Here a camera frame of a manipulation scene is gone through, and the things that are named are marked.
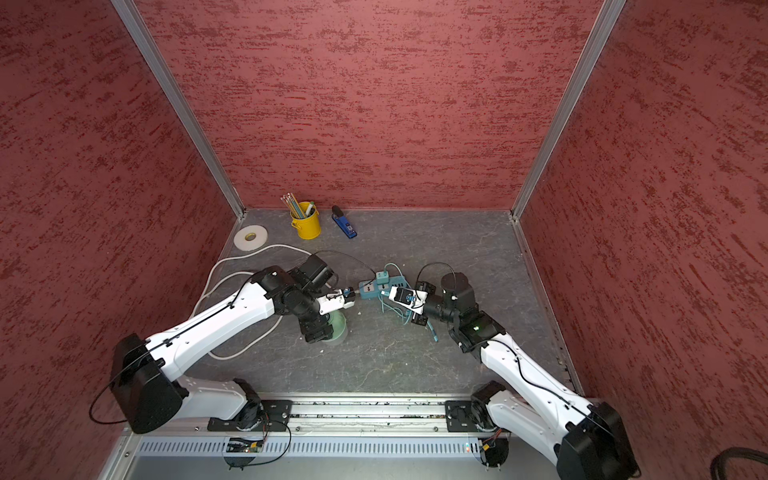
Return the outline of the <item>teal usb charger adapter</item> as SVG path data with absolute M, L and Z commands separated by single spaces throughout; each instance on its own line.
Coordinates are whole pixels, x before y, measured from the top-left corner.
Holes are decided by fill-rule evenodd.
M 377 285 L 385 285 L 385 284 L 388 284 L 389 281 L 390 281 L 390 276 L 389 276 L 389 273 L 386 270 L 378 271 L 376 273 L 376 284 Z

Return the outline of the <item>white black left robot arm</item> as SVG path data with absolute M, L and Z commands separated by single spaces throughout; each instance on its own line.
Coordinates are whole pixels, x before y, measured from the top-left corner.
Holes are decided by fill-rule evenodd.
M 289 271 L 270 266 L 175 327 L 148 338 L 130 334 L 121 339 L 105 389 L 116 400 L 123 423 L 135 434 L 187 418 L 214 419 L 239 431 L 264 427 L 261 399 L 246 381 L 199 380 L 186 373 L 213 349 L 273 315 L 295 317 L 308 343 L 332 339 L 333 313 L 355 302 L 353 290 L 329 287 L 333 275 L 316 255 Z

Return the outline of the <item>teal power strip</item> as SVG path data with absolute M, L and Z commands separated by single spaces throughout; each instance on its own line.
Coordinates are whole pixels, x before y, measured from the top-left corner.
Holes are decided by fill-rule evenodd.
M 358 285 L 358 295 L 363 300 L 380 298 L 382 295 L 388 297 L 392 287 L 409 288 L 409 284 L 403 276 L 390 277 L 387 282 L 377 283 L 376 281 L 361 281 Z

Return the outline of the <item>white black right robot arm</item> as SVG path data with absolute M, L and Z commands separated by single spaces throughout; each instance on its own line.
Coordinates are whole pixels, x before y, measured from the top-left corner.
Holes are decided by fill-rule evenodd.
M 462 273 L 441 285 L 419 282 L 391 292 L 417 322 L 449 327 L 460 349 L 501 377 L 475 392 L 480 417 L 506 430 L 546 457 L 562 479 L 632 479 L 639 475 L 620 414 L 573 392 L 536 363 L 504 327 L 481 310 Z

